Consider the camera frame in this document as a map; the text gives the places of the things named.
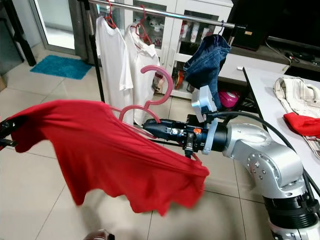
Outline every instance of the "denim jeans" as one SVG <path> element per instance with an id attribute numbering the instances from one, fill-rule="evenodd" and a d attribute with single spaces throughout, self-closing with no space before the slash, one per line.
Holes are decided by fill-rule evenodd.
<path id="1" fill-rule="evenodd" d="M 218 74 L 231 47 L 221 35 L 206 36 L 195 54 L 184 64 L 184 80 L 199 89 L 208 85 L 216 108 L 222 105 L 218 95 Z"/>

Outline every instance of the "glass cabinet door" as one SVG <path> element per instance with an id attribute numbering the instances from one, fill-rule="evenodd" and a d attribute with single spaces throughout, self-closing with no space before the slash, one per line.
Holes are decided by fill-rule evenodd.
<path id="1" fill-rule="evenodd" d="M 155 9 L 165 12 L 174 12 L 176 8 L 175 0 L 124 0 L 125 4 L 140 7 L 143 5 L 147 9 Z M 138 24 L 143 19 L 144 13 L 138 11 L 124 11 L 124 25 L 127 29 L 131 24 Z M 155 50 L 160 59 L 160 64 L 166 66 L 168 49 L 171 39 L 171 30 L 174 20 L 169 17 L 146 14 L 143 22 L 146 33 L 155 46 Z"/>
<path id="2" fill-rule="evenodd" d="M 187 16 L 227 22 L 233 4 L 231 0 L 178 0 L 175 12 Z M 207 23 L 175 19 L 173 22 L 166 70 L 172 73 L 173 96 L 192 97 L 192 87 L 183 81 L 183 65 L 197 51 L 205 36 L 218 34 L 222 28 Z"/>

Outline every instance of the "white shirt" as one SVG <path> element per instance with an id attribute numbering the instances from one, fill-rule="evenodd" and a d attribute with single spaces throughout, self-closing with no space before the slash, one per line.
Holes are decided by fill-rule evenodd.
<path id="1" fill-rule="evenodd" d="M 133 104 L 144 106 L 146 101 L 152 100 L 154 89 L 152 88 L 153 79 L 156 71 L 141 73 L 141 69 L 147 65 L 160 65 L 155 45 L 145 44 L 136 34 L 136 29 L 128 27 L 125 31 L 125 43 L 127 45 L 131 78 L 133 82 Z M 134 110 L 134 121 L 141 125 L 146 112 Z"/>
<path id="2" fill-rule="evenodd" d="M 118 28 L 111 28 L 103 16 L 96 19 L 96 51 L 101 59 L 107 103 L 123 109 L 133 104 L 133 82 L 125 40 Z M 133 125 L 133 111 L 129 110 L 123 121 Z"/>

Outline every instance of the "white wall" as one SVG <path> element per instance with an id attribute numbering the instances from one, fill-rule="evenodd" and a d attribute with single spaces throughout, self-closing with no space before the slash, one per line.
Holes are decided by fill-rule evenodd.
<path id="1" fill-rule="evenodd" d="M 40 33 L 28 0 L 12 0 L 30 47 L 42 42 Z"/>
<path id="2" fill-rule="evenodd" d="M 37 0 L 46 27 L 72 31 L 68 0 Z"/>

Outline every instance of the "red shirt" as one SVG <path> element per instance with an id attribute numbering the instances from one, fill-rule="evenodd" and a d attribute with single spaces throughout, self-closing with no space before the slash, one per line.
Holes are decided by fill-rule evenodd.
<path id="1" fill-rule="evenodd" d="M 112 197 L 125 195 L 136 213 L 164 215 L 170 202 L 190 208 L 203 194 L 206 167 L 129 129 L 105 103 L 56 100 L 11 118 L 17 116 L 27 121 L 12 133 L 15 150 L 50 140 L 77 205 L 88 191 L 102 189 Z"/>

